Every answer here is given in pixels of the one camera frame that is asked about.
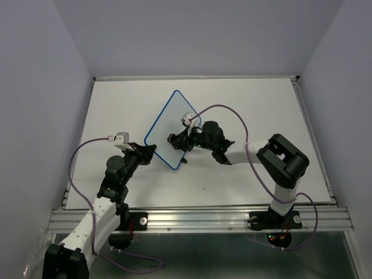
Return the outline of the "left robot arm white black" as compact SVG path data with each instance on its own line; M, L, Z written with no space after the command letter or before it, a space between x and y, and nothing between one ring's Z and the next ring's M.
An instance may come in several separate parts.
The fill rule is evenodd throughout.
M100 189L88 203L89 211L60 244L46 250L43 278L89 278L91 266L111 233L129 224L126 185L139 166L150 164L156 145L128 142L119 148L123 155L107 160Z

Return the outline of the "black whiteboard eraser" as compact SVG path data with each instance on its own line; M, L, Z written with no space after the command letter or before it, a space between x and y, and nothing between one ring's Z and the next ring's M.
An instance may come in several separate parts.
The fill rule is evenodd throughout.
M176 136L175 134L170 134L168 136L168 138L167 138L168 143L170 143L171 145L173 145L174 140L175 140L175 136Z

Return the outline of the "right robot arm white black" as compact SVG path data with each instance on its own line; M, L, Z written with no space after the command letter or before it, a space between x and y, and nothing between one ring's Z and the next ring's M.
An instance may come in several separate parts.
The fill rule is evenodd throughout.
M261 164L275 182L268 222L280 227L288 221L299 181L310 165L308 157L281 134L267 141L239 144L228 140L215 121L207 121L201 128L185 128L179 134L170 134L167 141L176 150L190 152L195 147L212 152L220 164Z

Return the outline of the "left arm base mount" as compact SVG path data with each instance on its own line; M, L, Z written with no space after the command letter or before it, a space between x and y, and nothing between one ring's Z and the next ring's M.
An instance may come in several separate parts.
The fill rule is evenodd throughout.
M120 216L120 224L114 233L108 238L108 244L116 249L127 249L134 239L135 231L146 231L148 224L148 213L133 212L128 204L122 205L117 213Z

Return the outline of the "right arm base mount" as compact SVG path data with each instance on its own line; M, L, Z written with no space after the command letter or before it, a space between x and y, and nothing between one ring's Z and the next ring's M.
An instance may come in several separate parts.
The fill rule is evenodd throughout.
M300 230L302 220L296 210L290 210L285 216L279 215L271 208L267 211L250 212L247 227L253 231L267 230L268 244L282 250L289 248L292 242L291 230Z

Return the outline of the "blue framed whiteboard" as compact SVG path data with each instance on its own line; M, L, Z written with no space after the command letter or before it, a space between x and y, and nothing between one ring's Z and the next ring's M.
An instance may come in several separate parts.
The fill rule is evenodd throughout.
M170 134L179 134L187 129L181 124L181 118L186 112L194 116L197 114L185 96L175 90L144 138L145 145L157 145L156 156L172 170L178 169L185 152L175 150L167 138Z

